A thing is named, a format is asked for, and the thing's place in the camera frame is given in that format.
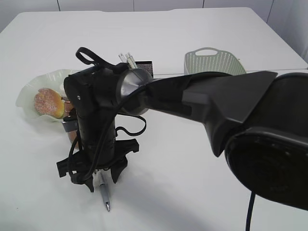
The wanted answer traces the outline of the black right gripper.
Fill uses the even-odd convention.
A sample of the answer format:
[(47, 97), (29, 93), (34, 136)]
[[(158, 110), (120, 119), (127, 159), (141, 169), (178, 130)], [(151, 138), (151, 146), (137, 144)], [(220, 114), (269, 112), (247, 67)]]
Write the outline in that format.
[[(118, 140), (105, 143), (104, 149), (98, 157), (96, 170), (110, 170), (113, 183), (116, 184), (122, 171), (128, 166), (126, 155), (130, 152), (137, 153), (139, 144), (136, 139)], [(59, 177), (65, 177), (70, 172), (73, 184), (85, 184), (91, 193), (94, 192), (93, 176), (84, 180), (83, 177), (89, 172), (94, 152), (84, 149), (71, 154), (71, 157), (56, 163)]]

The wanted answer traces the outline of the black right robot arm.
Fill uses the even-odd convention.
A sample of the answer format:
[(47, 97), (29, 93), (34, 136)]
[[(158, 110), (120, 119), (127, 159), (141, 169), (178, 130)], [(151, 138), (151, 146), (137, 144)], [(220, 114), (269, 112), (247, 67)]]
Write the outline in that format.
[(262, 71), (203, 72), (154, 79), (146, 71), (91, 67), (69, 75), (64, 89), (76, 116), (81, 150), (57, 163), (60, 177), (93, 189), (92, 173), (117, 181), (139, 145), (117, 141), (116, 115), (152, 109), (202, 123), (215, 156), (255, 194), (308, 208), (308, 76)]

